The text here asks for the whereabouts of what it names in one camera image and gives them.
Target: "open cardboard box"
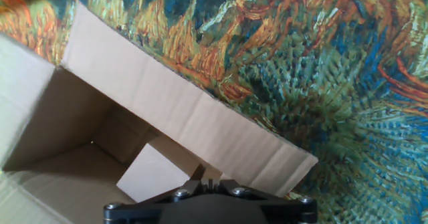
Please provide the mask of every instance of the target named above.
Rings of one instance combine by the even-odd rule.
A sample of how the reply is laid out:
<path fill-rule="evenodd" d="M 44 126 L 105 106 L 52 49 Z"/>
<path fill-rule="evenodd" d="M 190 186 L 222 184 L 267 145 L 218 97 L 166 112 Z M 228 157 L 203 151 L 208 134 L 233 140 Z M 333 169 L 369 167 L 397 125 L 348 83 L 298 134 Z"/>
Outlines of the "open cardboard box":
<path fill-rule="evenodd" d="M 106 203 L 155 195 L 154 183 L 178 184 L 196 164 L 207 166 L 206 177 L 223 173 L 281 196 L 317 161 L 158 63 L 83 5 L 62 67 L 3 35 L 0 44 L 6 223 L 101 223 Z M 176 150 L 186 157 L 177 160 Z M 163 176 L 140 166 L 156 156 L 167 163 Z M 185 176 L 173 178 L 179 172 Z"/>

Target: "cardboard flap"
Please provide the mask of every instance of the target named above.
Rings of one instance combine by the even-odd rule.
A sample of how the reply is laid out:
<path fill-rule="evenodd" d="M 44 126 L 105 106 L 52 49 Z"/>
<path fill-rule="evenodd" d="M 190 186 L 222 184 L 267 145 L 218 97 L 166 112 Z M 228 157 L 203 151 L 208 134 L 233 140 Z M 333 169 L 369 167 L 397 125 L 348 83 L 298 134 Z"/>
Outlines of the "cardboard flap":
<path fill-rule="evenodd" d="M 26 127 L 55 66 L 0 34 L 0 165 Z"/>
<path fill-rule="evenodd" d="M 317 162 L 145 54 L 82 4 L 77 5 L 62 64 L 241 184 L 298 179 Z M 276 164 L 283 167 L 270 164 L 279 150 Z M 296 170 L 303 174 L 295 175 Z M 262 191 L 276 193 L 283 184 L 263 185 Z"/>
<path fill-rule="evenodd" d="M 199 166 L 197 159 L 166 136 L 147 143 L 118 181 L 136 202 L 183 185 Z"/>

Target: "metal screw head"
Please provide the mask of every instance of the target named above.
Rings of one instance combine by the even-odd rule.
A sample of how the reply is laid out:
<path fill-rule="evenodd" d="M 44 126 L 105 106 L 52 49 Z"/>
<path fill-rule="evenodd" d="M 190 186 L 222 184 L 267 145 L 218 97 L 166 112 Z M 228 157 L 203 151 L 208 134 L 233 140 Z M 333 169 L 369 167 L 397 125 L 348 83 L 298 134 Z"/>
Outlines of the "metal screw head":
<path fill-rule="evenodd" d="M 176 196 L 176 197 L 185 197 L 185 196 L 187 196 L 188 194 L 190 194 L 190 192 L 189 192 L 188 190 L 186 190 L 186 189 L 178 189 L 178 190 L 175 192 L 175 196 Z"/>
<path fill-rule="evenodd" d="M 235 189 L 233 189 L 232 190 L 232 193 L 234 194 L 234 195 L 242 195 L 242 194 L 244 194 L 245 193 L 245 188 L 243 188 L 243 187 L 236 187 Z"/>
<path fill-rule="evenodd" d="M 106 205 L 106 208 L 111 210 L 111 209 L 118 208 L 121 205 L 122 205 L 122 203 L 114 202 L 114 203 L 110 203 L 110 204 Z"/>
<path fill-rule="evenodd" d="M 312 198 L 310 198 L 310 197 L 300 197 L 299 198 L 299 201 L 301 202 L 301 203 L 310 203 L 310 202 L 312 202 Z"/>

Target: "sunflower painting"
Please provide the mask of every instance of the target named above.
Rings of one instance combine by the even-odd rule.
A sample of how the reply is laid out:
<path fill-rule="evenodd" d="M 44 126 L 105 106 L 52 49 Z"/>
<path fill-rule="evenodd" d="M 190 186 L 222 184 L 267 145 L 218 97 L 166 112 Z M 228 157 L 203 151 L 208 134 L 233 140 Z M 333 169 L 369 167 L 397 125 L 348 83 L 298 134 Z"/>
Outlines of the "sunflower painting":
<path fill-rule="evenodd" d="M 319 223 L 428 224 L 428 0 L 0 0 L 0 31 L 59 64 L 78 1 L 317 156 L 287 198 Z"/>

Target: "black metal object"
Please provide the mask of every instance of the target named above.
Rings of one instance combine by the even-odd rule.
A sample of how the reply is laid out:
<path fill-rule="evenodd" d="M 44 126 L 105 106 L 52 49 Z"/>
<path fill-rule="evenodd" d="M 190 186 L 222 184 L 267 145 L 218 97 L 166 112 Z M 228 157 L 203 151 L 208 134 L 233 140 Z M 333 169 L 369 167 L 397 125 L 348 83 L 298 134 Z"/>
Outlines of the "black metal object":
<path fill-rule="evenodd" d="M 104 207 L 104 224 L 298 224 L 316 223 L 317 218 L 315 200 L 288 201 L 234 180 L 218 185 L 189 180 L 141 203 Z"/>

